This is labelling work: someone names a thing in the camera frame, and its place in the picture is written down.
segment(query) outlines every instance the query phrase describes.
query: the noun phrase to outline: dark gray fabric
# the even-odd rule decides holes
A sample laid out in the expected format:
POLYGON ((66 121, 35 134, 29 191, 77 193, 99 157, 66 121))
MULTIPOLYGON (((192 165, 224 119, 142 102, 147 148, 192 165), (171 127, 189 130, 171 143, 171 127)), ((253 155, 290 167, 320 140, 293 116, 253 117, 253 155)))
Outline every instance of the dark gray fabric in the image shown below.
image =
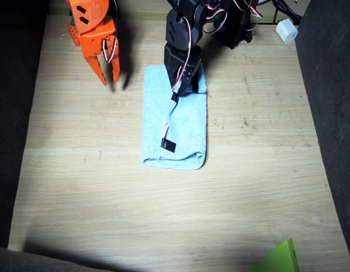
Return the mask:
POLYGON ((312 0, 298 30, 303 80, 350 252, 350 0, 312 0))
POLYGON ((9 242, 48 0, 0 2, 0 246, 9 242))
POLYGON ((0 248, 0 272, 100 272, 71 262, 0 248))

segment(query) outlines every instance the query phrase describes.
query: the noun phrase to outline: orange robotic gripper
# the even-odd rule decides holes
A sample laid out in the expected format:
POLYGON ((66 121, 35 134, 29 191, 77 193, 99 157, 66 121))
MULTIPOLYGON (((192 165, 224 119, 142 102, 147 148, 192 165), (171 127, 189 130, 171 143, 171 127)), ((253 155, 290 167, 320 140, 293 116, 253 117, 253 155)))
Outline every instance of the orange robotic gripper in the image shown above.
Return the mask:
POLYGON ((66 2, 73 14, 68 29, 74 44, 81 46, 85 60, 103 84, 107 85, 98 61, 98 55, 103 51, 105 61, 112 62, 113 79, 116 82, 120 73, 119 47, 116 25, 113 18, 106 15, 109 0, 66 0, 66 2), (110 52, 109 58, 106 56, 105 43, 110 52))

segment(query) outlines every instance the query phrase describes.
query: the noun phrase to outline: wood grain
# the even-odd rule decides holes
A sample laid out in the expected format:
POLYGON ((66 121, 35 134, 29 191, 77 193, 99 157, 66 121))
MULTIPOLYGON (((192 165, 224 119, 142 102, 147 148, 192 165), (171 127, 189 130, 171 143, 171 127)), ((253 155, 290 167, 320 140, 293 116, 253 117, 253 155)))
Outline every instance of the wood grain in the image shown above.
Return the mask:
MULTIPOLYGON (((303 15, 310 3, 310 0, 298 0, 298 4, 294 4, 294 0, 285 0, 290 8, 299 15, 303 15)), ((164 20, 171 9, 166 0, 117 0, 121 7, 121 11, 132 19, 140 20, 164 20)), ((270 3, 257 7, 258 11, 263 15, 263 19, 259 23, 272 23, 275 15, 275 7, 270 3)), ((51 0, 49 5, 50 14, 68 15, 69 5, 65 0, 51 0)), ((277 21, 287 19, 288 17, 282 13, 277 14, 277 21)))
POLYGON ((294 43, 271 25, 233 51, 203 39, 207 160, 171 171, 141 163, 143 74, 163 63, 165 23, 130 22, 123 89, 125 73, 101 84, 63 36, 68 21, 48 16, 10 249, 136 271, 247 271, 294 238, 303 271, 350 271, 294 43))

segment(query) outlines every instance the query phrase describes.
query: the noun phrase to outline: black cable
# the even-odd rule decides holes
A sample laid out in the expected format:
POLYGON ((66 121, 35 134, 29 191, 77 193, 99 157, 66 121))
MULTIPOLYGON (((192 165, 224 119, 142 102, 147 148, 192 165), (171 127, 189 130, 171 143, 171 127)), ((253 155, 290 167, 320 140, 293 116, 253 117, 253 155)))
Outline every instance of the black cable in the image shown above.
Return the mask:
POLYGON ((278 7, 276 7, 275 16, 273 17, 273 24, 275 24, 275 23, 276 23, 277 14, 278 14, 278 7))
POLYGON ((299 24, 301 22, 302 16, 295 14, 293 10, 284 2, 284 0, 272 0, 272 3, 281 13, 290 17, 293 23, 299 24))

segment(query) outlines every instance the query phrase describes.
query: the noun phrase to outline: towel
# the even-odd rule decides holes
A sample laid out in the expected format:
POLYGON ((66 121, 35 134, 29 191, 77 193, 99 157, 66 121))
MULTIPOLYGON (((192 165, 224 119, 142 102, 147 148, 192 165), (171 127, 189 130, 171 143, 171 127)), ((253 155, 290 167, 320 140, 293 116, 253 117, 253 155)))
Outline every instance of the towel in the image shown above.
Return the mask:
POLYGON ((196 170, 206 155, 206 79, 198 70, 199 90, 179 97, 169 115, 172 89, 164 65, 148 66, 144 76, 142 161, 144 165, 177 170, 196 170), (176 144, 175 152, 161 147, 161 131, 167 122, 166 139, 176 144))

